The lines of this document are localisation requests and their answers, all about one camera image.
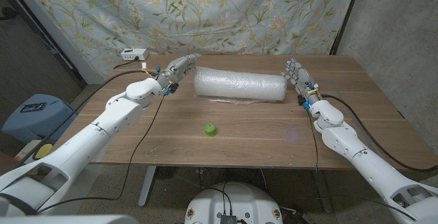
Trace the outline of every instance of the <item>green object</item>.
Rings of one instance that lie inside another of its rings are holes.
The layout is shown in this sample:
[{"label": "green object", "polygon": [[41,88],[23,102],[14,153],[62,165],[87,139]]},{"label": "green object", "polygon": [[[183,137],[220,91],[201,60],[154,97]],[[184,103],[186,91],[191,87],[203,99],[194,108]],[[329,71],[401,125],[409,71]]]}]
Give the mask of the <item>green object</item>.
[{"label": "green object", "polygon": [[213,124],[207,124],[205,126],[205,135],[206,136],[214,136],[216,135],[216,127]]}]

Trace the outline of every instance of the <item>blue bin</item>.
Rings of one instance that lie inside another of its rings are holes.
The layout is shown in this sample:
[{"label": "blue bin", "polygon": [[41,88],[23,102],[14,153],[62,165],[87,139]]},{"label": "blue bin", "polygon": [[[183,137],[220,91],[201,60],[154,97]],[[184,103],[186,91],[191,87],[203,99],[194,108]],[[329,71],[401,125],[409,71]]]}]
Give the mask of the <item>blue bin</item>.
[{"label": "blue bin", "polygon": [[[61,99],[51,95],[35,94],[15,109],[1,131],[27,144],[33,139],[48,136],[71,112],[72,107]],[[72,115],[48,142],[55,143],[76,116],[77,114]]]}]

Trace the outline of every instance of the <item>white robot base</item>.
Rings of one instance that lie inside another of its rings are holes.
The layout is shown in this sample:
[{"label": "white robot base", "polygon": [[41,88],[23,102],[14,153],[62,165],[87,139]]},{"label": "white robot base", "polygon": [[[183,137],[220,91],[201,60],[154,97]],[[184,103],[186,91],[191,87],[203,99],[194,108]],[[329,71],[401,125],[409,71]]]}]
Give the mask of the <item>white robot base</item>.
[{"label": "white robot base", "polygon": [[283,224],[283,219],[278,204],[264,191],[242,182],[227,182],[225,189],[224,183],[219,183],[193,198],[185,224],[193,223]]}]

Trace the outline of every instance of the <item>floral fabric backdrop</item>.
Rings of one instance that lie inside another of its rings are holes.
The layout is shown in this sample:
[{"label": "floral fabric backdrop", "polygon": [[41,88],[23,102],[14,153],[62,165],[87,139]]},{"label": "floral fabric backdrop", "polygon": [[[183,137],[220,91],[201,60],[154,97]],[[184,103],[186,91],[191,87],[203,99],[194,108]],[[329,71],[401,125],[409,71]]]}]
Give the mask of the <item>floral fabric backdrop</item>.
[{"label": "floral fabric backdrop", "polygon": [[328,54],[350,0],[37,0],[96,72],[150,53]]}]

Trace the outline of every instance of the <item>bubble wrap roll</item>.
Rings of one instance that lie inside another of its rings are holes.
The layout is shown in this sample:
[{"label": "bubble wrap roll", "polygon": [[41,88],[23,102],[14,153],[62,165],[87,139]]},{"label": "bubble wrap roll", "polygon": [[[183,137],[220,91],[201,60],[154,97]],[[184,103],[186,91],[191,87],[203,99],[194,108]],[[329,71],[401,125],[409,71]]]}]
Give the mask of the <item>bubble wrap roll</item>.
[{"label": "bubble wrap roll", "polygon": [[282,101],[287,82],[280,75],[236,73],[196,68],[194,89],[198,96]]}]

